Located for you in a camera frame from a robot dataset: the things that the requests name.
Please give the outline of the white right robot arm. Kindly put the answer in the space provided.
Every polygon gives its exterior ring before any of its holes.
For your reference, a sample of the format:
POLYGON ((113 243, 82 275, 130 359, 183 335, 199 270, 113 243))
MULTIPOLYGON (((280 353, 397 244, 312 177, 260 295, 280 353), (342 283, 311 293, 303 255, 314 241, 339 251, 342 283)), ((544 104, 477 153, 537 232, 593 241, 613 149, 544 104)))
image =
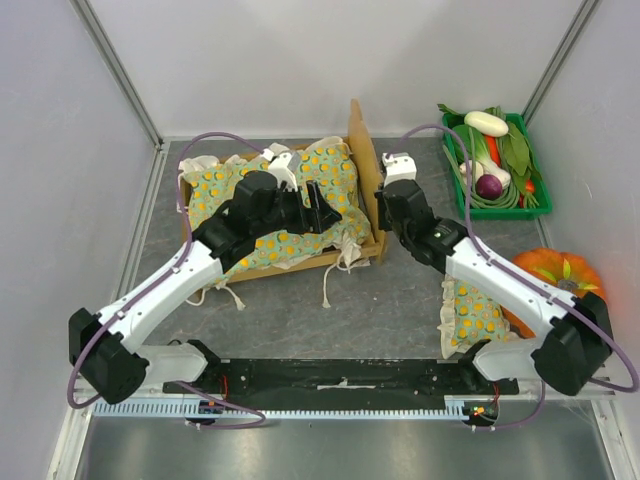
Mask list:
POLYGON ((467 392, 493 381, 539 379, 557 392, 577 395, 611 356, 605 301, 579 298, 527 273, 492 252, 455 220, 435 216, 414 180, 398 180, 375 194, 379 225, 392 231, 419 263, 478 288, 520 319, 533 337, 480 341, 458 368, 467 392))

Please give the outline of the wooden pet bed frame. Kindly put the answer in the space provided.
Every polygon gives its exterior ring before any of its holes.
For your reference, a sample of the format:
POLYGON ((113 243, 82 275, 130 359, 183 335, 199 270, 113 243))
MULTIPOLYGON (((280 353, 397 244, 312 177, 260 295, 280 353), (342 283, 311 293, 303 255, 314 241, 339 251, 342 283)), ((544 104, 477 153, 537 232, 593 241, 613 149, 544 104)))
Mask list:
MULTIPOLYGON (((351 101, 348 135, 325 137, 293 148, 301 155, 296 178, 299 186, 315 180, 343 219, 329 231, 294 236, 270 234, 256 243, 256 250, 214 284, 226 284, 299 270, 330 266, 338 257, 344 234, 361 245, 362 254, 380 262, 387 248, 386 233, 377 226, 374 191, 382 182, 376 152, 357 100, 351 101)), ((180 198, 197 227, 233 194, 233 188, 253 170, 265 170, 268 162, 256 153, 217 158, 201 155, 179 164, 180 198)))

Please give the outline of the lemon print cushion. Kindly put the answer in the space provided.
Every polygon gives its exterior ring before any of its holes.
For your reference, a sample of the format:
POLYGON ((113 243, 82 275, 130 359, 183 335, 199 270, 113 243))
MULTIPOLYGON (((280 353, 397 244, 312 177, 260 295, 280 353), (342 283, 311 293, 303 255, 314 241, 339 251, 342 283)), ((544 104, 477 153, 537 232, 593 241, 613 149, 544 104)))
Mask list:
POLYGON ((274 143, 250 159, 181 161, 180 182, 190 189, 190 228, 222 259, 223 273, 208 288, 222 289, 245 272, 286 270, 331 249, 341 268, 362 259, 372 226, 359 205, 359 170, 350 146, 326 137, 292 151, 295 189, 269 171, 278 155, 289 152, 274 143))

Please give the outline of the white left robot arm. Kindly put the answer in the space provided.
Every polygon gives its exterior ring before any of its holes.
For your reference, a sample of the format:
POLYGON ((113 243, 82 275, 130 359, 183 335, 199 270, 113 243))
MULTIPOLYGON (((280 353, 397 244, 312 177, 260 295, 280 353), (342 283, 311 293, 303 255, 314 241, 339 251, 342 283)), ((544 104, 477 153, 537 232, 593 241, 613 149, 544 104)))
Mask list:
POLYGON ((317 182, 304 190, 267 171, 240 180, 231 199, 190 233, 172 260, 124 298, 68 322, 69 361, 109 404, 128 399, 151 371, 138 353, 151 332, 196 290, 250 255, 258 239, 279 231, 320 234, 341 221, 317 182))

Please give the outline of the white rope tie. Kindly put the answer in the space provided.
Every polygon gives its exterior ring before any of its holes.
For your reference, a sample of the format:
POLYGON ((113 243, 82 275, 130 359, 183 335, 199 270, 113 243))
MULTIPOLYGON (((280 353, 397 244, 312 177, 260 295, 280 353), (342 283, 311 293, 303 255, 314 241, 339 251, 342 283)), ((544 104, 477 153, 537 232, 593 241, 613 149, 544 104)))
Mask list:
POLYGON ((222 284, 214 284, 213 286, 205 286, 197 290, 187 298, 186 303, 192 307, 202 307, 209 298, 218 298, 223 295, 226 295, 233 301, 236 310, 244 311, 246 309, 245 302, 225 282, 222 284))
POLYGON ((361 245, 348 234, 343 235, 338 246, 339 254, 337 259, 325 270, 323 275, 322 307, 325 309, 329 309, 331 307, 328 298, 327 285, 328 277, 332 270, 337 269, 350 274, 353 269, 369 267, 371 265, 369 258, 362 254, 361 245))

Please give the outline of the white front rope tie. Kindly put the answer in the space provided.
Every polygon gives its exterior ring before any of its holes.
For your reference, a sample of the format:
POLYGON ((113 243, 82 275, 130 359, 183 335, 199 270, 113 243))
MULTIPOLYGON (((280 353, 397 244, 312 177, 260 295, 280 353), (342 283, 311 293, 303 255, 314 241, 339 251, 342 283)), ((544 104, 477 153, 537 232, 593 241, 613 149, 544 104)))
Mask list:
POLYGON ((233 301, 236 310, 244 311, 246 309, 245 302, 225 282, 222 284, 214 284, 213 286, 205 286, 197 290, 187 298, 186 303, 192 307, 202 307, 209 298, 218 298, 223 295, 226 295, 233 301))

